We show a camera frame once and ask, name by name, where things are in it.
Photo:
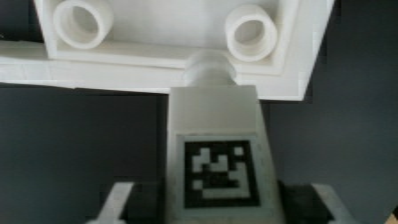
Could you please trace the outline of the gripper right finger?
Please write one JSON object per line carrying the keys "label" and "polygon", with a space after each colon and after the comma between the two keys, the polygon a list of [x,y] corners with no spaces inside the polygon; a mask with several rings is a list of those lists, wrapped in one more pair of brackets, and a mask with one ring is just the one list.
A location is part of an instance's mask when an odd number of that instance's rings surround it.
{"label": "gripper right finger", "polygon": [[279,182],[286,224],[355,224],[355,218],[331,185]]}

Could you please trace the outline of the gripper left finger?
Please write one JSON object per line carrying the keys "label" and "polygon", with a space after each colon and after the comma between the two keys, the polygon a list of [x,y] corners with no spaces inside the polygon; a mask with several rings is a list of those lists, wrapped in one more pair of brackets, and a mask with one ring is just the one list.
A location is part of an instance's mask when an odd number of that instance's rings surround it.
{"label": "gripper left finger", "polygon": [[160,184],[116,182],[98,216],[84,224],[164,224]]}

